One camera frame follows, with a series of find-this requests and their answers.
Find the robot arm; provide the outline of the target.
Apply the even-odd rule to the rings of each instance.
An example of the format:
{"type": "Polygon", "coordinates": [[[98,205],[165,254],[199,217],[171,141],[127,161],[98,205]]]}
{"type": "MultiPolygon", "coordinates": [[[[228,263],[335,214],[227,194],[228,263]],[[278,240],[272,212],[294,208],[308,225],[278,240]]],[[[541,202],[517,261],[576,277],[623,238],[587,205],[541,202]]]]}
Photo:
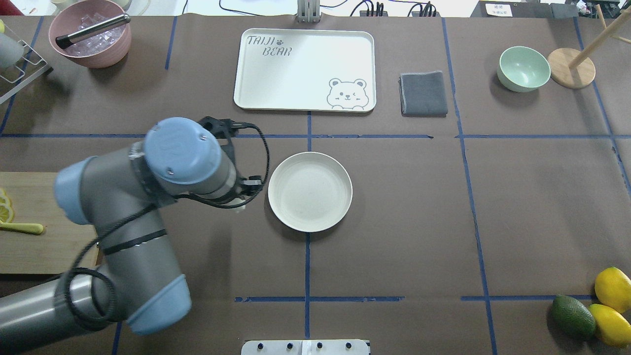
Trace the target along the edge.
{"type": "Polygon", "coordinates": [[[159,209],[189,199],[239,209],[266,184],[235,166],[231,139],[252,123],[207,116],[159,121],[129,148],[61,170],[57,205],[96,237],[69,269],[1,299],[1,353],[20,354],[125,321],[148,335],[191,310],[185,274],[159,209]]]}

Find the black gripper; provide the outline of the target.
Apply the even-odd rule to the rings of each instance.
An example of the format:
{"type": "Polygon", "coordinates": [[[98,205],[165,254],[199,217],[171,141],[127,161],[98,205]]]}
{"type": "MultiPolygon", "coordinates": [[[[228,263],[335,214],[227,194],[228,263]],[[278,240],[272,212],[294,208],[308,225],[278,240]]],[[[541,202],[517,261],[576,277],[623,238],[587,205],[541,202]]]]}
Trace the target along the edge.
{"type": "Polygon", "coordinates": [[[240,177],[236,187],[237,198],[240,201],[238,205],[246,205],[261,193],[264,187],[264,178],[262,176],[240,177]]]}

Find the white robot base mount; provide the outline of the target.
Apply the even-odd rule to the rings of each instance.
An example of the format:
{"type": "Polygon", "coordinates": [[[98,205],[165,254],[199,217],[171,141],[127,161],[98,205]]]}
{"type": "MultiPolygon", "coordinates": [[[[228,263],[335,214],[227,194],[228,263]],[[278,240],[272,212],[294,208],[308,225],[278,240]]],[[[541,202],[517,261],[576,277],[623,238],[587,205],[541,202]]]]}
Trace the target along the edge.
{"type": "Polygon", "coordinates": [[[242,355],[370,355],[369,341],[361,339],[293,339],[246,341],[242,355]]]}

